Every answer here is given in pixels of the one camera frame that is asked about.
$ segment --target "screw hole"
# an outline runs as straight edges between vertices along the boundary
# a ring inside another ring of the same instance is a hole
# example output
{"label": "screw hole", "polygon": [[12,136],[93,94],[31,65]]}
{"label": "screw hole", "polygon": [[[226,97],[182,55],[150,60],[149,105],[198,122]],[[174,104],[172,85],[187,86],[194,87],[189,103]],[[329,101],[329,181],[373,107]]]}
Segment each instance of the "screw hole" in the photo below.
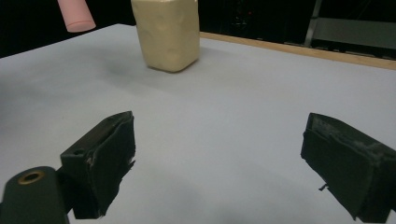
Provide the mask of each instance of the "screw hole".
{"label": "screw hole", "polygon": [[27,173],[27,174],[21,176],[18,179],[18,183],[20,185],[29,185],[29,184],[35,183],[36,181],[40,180],[43,177],[44,177],[44,172],[32,171],[30,173]]}

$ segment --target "beige foam block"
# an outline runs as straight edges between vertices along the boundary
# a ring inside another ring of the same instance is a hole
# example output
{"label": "beige foam block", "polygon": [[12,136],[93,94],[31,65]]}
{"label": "beige foam block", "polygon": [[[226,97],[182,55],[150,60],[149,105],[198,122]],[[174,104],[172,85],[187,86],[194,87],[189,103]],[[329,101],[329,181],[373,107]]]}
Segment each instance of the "beige foam block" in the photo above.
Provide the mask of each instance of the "beige foam block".
{"label": "beige foam block", "polygon": [[148,66],[177,72],[199,57],[197,0],[132,0]]}

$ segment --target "table surface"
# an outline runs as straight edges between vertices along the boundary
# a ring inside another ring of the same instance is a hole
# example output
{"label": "table surface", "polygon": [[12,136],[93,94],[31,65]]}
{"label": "table surface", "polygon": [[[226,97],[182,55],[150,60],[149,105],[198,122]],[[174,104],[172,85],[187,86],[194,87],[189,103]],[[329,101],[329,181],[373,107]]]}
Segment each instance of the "table surface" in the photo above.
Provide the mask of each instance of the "table surface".
{"label": "table surface", "polygon": [[395,84],[393,70],[204,38],[169,74],[146,67],[134,27],[107,27],[0,60],[0,191],[132,110],[135,167],[105,217],[71,223],[361,223],[318,190],[303,132],[315,112],[396,148]]}

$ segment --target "pink object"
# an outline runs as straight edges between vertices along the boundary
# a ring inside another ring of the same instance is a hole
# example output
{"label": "pink object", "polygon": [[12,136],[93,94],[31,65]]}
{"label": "pink object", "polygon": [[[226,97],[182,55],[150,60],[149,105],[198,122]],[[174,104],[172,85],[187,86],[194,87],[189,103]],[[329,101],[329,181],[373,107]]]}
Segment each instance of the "pink object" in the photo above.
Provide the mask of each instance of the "pink object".
{"label": "pink object", "polygon": [[58,0],[58,4],[68,32],[84,32],[96,27],[85,0]]}

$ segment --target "pink cylinder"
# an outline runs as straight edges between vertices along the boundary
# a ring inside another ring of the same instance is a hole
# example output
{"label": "pink cylinder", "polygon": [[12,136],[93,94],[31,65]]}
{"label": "pink cylinder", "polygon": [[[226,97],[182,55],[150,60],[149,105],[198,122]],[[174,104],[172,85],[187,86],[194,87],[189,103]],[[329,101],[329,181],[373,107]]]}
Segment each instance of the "pink cylinder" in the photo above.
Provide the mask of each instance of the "pink cylinder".
{"label": "pink cylinder", "polygon": [[58,4],[68,32],[84,32],[96,27],[85,0],[58,0]]}

